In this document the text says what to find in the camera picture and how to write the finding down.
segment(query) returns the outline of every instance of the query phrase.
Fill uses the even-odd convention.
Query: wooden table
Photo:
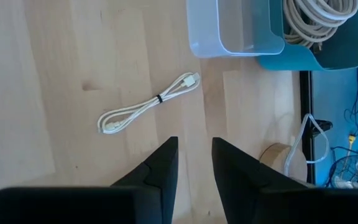
[[[202,86],[98,134],[105,110],[148,100],[184,72]],[[290,144],[299,80],[254,58],[199,60],[185,0],[0,0],[0,188],[107,186],[180,140],[175,223],[225,223],[211,139],[252,156]]]

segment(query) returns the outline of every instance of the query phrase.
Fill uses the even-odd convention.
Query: plastic storage bin
[[[275,55],[285,45],[270,29],[269,0],[187,0],[187,17],[199,58]]]
[[[283,15],[283,1],[270,0],[272,32],[284,39],[289,26]],[[358,67],[358,12],[338,28],[335,35],[323,43],[323,51],[313,54],[300,45],[285,43],[280,55],[258,57],[262,67],[269,70],[340,70]]]

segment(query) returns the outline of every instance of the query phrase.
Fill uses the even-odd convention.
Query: light wood surface
[[[184,72],[194,92],[98,134],[105,110],[148,100]],[[298,75],[254,58],[199,60],[185,0],[0,0],[0,188],[107,186],[170,136],[180,141],[175,223],[225,223],[212,137],[252,156],[290,144]]]

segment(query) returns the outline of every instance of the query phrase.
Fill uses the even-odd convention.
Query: clear plastic container
[[[187,0],[187,17],[199,58],[275,55],[285,45],[270,29],[269,0]]]

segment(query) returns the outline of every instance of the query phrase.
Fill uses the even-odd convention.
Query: teal container
[[[289,29],[283,14],[283,1],[270,0],[270,23],[272,32],[284,39]],[[313,54],[300,45],[285,43],[279,55],[258,57],[262,67],[268,70],[340,70],[358,67],[358,12],[324,42],[323,50]]]

